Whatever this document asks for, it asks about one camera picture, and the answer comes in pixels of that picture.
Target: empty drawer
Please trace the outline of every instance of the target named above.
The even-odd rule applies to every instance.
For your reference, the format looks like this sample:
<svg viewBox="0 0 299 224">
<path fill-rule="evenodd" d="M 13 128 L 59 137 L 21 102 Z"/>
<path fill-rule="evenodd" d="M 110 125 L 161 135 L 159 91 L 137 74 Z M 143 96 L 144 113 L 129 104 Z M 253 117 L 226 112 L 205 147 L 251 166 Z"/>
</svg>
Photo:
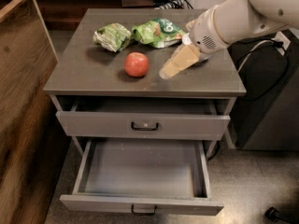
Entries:
<svg viewBox="0 0 299 224">
<path fill-rule="evenodd" d="M 57 118 L 71 136 L 221 140 L 229 116 L 209 100 L 85 98 Z"/>
<path fill-rule="evenodd" d="M 136 215 L 215 216 L 203 145 L 199 141 L 104 139 L 90 142 L 71 195 L 71 210 Z"/>
</svg>

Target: chip bag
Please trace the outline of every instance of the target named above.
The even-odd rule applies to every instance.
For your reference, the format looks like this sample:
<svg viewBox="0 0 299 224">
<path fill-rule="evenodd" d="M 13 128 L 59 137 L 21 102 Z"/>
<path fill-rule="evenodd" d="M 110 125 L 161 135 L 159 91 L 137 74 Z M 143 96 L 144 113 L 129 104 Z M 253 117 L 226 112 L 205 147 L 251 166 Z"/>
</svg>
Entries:
<svg viewBox="0 0 299 224">
<path fill-rule="evenodd" d="M 95 45 L 101 45 L 104 49 L 114 52 L 127 48 L 133 42 L 131 32 L 118 23 L 111 23 L 102 27 L 93 35 Z"/>
<path fill-rule="evenodd" d="M 132 28 L 134 40 L 157 49 L 180 42 L 184 35 L 184 31 L 167 19 L 154 19 Z"/>
</svg>

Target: white cable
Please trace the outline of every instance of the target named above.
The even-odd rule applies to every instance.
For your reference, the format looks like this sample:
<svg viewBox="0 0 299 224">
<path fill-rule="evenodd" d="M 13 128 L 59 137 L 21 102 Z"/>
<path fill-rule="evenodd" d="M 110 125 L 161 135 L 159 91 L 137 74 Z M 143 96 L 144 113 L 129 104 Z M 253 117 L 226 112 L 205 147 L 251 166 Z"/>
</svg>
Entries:
<svg viewBox="0 0 299 224">
<path fill-rule="evenodd" d="M 272 43 L 273 43 L 273 41 L 271 41 L 271 40 L 265 40 L 265 41 L 261 41 L 261 42 L 259 42 L 258 44 L 256 44 L 256 45 L 253 47 L 253 49 L 251 49 L 250 53 L 245 57 L 243 63 L 240 64 L 240 66 L 239 66 L 239 68 L 238 68 L 238 70 L 237 70 L 238 73 L 241 71 L 241 69 L 243 68 L 245 62 L 247 61 L 247 59 L 249 58 L 249 56 L 252 54 L 252 52 L 253 52 L 254 50 L 256 50 L 258 47 L 260 47 L 263 43 L 266 43 L 266 42 L 272 42 Z"/>
</svg>

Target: drawer handle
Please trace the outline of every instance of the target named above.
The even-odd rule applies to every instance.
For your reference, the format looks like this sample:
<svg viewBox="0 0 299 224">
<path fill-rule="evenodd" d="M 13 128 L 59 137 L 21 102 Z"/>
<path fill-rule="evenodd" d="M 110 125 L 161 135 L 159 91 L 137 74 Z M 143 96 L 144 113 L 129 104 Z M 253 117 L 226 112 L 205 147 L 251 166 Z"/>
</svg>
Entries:
<svg viewBox="0 0 299 224">
<path fill-rule="evenodd" d="M 134 131 L 157 131 L 159 128 L 159 123 L 156 123 L 156 126 L 153 128 L 140 128 L 140 127 L 136 127 L 134 122 L 131 122 L 131 128 Z"/>
<path fill-rule="evenodd" d="M 155 205 L 153 212 L 152 213 L 137 213 L 136 211 L 134 211 L 134 205 L 131 205 L 131 213 L 137 216 L 153 216 L 156 214 L 156 210 L 157 210 L 157 206 Z"/>
</svg>

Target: gray floor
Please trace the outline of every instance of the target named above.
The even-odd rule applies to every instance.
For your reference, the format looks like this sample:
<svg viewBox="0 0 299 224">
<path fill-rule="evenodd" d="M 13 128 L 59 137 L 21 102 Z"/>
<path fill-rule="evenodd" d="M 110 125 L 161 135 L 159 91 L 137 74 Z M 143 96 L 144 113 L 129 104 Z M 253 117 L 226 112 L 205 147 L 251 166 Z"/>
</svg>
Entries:
<svg viewBox="0 0 299 224">
<path fill-rule="evenodd" d="M 50 31 L 59 57 L 72 34 Z M 216 217 L 69 211 L 59 197 L 72 192 L 79 164 L 80 156 L 71 144 L 45 224 L 270 224 L 273 222 L 264 217 L 264 212 L 271 206 L 299 217 L 299 152 L 241 151 L 221 144 L 217 156 L 207 163 L 213 199 L 224 202 L 224 209 Z"/>
</svg>

